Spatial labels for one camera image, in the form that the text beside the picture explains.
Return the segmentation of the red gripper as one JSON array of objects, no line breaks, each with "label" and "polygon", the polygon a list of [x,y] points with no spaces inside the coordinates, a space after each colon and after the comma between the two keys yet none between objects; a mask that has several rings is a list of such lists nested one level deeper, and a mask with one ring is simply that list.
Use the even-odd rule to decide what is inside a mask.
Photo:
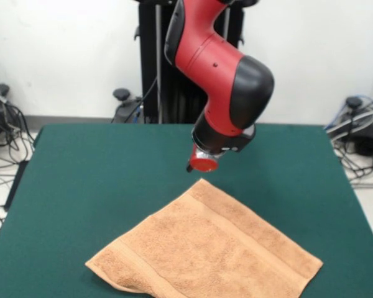
[{"label": "red gripper", "polygon": [[191,157],[188,160],[186,171],[211,172],[218,168],[218,157],[200,150],[196,145],[192,147]]}]

